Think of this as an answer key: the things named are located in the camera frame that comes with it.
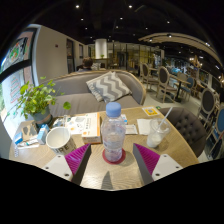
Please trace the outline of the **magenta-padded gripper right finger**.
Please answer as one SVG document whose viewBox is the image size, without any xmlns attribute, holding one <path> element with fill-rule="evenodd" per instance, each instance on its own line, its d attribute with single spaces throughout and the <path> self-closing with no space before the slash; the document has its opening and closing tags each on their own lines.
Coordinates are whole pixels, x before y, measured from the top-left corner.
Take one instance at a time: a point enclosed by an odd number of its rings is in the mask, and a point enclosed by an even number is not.
<svg viewBox="0 0 224 224">
<path fill-rule="evenodd" d="M 159 155 L 136 143 L 133 144 L 133 154 L 145 185 L 182 169 L 168 154 Z"/>
</svg>

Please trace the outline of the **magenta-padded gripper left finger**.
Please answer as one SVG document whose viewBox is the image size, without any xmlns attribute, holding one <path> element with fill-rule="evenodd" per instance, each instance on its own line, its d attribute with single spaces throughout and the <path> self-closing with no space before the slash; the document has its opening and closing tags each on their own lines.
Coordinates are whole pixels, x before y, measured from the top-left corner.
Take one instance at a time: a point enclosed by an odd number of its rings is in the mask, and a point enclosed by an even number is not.
<svg viewBox="0 0 224 224">
<path fill-rule="evenodd" d="M 48 171 L 65 180 L 80 185 L 91 155 L 91 145 L 86 144 L 72 151 L 68 155 L 56 155 L 43 170 Z"/>
</svg>

